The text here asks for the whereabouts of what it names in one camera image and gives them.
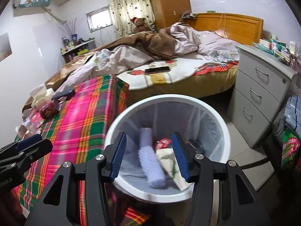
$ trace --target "white drawer cabinet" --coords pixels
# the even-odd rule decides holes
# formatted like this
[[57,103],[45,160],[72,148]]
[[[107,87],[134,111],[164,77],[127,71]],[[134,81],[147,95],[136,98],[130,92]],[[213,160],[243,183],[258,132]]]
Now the white drawer cabinet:
[[240,53],[239,70],[258,82],[279,102],[282,102],[290,86],[290,79],[279,70],[245,51]]
[[252,148],[276,117],[296,72],[253,46],[237,46],[240,60],[228,117]]
[[280,107],[280,102],[263,86],[245,73],[238,71],[235,88],[246,96],[270,122],[273,121],[275,112]]
[[258,134],[265,131],[270,124],[264,115],[237,89],[233,91],[228,116],[250,147],[256,144],[260,138]]

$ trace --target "white wall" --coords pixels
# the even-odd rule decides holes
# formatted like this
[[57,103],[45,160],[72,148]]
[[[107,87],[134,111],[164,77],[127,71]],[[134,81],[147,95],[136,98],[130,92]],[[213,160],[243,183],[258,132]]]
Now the white wall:
[[[50,8],[57,13],[54,4]],[[27,11],[31,14],[17,16]],[[12,50],[0,62],[0,147],[14,140],[15,127],[22,123],[22,108],[31,90],[61,68],[63,43],[58,26],[41,8],[14,11],[12,1],[0,15],[0,35],[8,33]]]
[[90,33],[86,14],[108,5],[108,0],[70,0],[59,6],[59,10],[62,20],[72,21],[74,18],[77,19],[75,28],[77,39],[83,38],[87,40],[89,37],[95,37],[96,46],[99,47],[115,40],[114,26]]
[[190,0],[193,13],[216,10],[262,18],[263,29],[286,43],[301,45],[301,27],[285,0]]

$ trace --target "floral curtain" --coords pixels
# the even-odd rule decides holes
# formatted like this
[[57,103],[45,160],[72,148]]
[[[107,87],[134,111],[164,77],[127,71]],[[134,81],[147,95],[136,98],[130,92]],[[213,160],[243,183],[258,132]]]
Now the floral curtain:
[[145,18],[149,25],[155,22],[150,0],[109,0],[109,3],[116,38],[132,34],[133,17]]

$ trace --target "smartphone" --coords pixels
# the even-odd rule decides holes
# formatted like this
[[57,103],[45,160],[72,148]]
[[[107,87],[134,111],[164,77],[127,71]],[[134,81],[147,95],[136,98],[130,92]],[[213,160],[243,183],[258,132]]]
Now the smartphone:
[[145,74],[155,74],[155,73],[161,73],[161,72],[168,72],[170,71],[169,66],[164,66],[164,67],[156,67],[156,68],[151,68],[151,69],[146,69]]

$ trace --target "wooden headboard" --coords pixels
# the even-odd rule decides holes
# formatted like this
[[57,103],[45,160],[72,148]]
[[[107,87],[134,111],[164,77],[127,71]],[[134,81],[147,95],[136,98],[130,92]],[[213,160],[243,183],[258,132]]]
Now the wooden headboard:
[[224,31],[228,39],[244,45],[259,42],[263,19],[233,13],[199,13],[197,19],[186,19],[197,31]]

